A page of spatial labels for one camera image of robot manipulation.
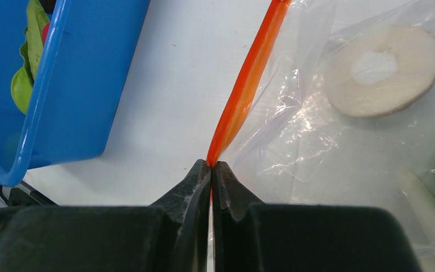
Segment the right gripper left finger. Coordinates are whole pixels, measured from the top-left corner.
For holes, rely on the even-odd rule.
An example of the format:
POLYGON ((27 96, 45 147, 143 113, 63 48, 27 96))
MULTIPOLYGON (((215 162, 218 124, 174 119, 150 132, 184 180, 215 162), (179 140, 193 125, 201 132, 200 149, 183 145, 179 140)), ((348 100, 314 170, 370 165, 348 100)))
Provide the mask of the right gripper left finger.
POLYGON ((211 170, 149 206, 0 209, 0 271, 205 271, 211 170))

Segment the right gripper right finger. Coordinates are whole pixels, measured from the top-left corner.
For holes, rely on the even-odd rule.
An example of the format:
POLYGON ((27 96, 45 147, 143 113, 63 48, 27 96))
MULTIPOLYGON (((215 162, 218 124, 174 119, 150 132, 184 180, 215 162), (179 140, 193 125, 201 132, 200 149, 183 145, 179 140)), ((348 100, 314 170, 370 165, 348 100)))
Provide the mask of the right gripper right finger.
POLYGON ((397 220, 375 207, 266 204, 212 169, 216 271, 420 271, 397 220))

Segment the clear zip top bag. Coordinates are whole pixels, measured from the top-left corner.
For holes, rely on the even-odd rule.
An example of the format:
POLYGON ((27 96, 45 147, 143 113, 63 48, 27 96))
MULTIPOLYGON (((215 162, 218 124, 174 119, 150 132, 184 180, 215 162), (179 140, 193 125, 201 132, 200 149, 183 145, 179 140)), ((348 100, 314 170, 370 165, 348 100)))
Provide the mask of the clear zip top bag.
POLYGON ((222 159, 264 201, 380 207, 412 246, 427 244, 396 173, 408 168, 435 198, 435 81, 400 111, 358 118, 329 103, 323 73, 369 28, 413 26, 435 38, 435 1, 349 1, 351 21, 333 31, 339 5, 291 2, 248 119, 222 159))

